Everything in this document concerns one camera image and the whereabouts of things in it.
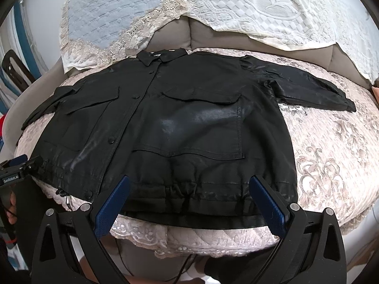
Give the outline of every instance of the lace trim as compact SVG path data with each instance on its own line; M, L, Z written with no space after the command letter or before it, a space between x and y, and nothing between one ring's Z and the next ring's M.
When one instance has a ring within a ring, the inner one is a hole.
M63 6L62 21L59 31L61 54L65 73L72 67L77 69L107 67L113 62L135 56L147 47L153 33L172 21L179 19L188 11L187 0L162 0L160 6L146 12L145 16L136 18L130 28L122 31L119 39L106 49L91 44L82 39L69 38L69 0Z

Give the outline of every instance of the floral patterned bedspread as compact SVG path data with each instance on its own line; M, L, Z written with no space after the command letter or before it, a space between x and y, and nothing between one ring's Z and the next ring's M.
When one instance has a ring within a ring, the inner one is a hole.
M379 110L370 92L350 80L325 69L290 58L234 49L196 49L223 55L252 55L261 60L289 65L333 82L352 99L357 112L326 111L279 104L291 134L298 173L299 204L305 210L332 208L343 234L358 226L379 197ZM101 68L69 78L72 85ZM20 138L16 156L31 155L43 129L51 120L48 114L31 124ZM60 197L56 189L36 181L48 197L67 210L84 201ZM119 215L111 229L117 238L152 249L158 257L184 253L244 255L275 244L278 240L267 227L212 231L163 226Z

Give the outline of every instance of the jacket cuff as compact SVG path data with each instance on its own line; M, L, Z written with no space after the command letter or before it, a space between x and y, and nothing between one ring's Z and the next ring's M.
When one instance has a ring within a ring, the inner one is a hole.
M346 99L347 102L347 111L349 112L357 112L357 108L355 107L354 101L351 101L350 99Z

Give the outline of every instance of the black leather jacket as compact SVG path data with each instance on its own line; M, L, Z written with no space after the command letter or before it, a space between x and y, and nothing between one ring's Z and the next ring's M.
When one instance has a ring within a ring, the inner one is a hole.
M236 229L265 225L249 196L261 174L297 201L293 148L277 99L355 111L334 84L252 56L142 51L58 87L26 120L55 112L33 155L39 178L92 201L114 179L132 182L126 216Z

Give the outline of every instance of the snap button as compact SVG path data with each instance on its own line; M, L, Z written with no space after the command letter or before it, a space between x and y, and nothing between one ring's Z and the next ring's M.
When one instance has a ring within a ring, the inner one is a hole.
M88 190L88 191L86 191L86 193L84 193L84 197L86 198L86 200L89 200L92 197L92 195L93 195L93 193L90 190Z

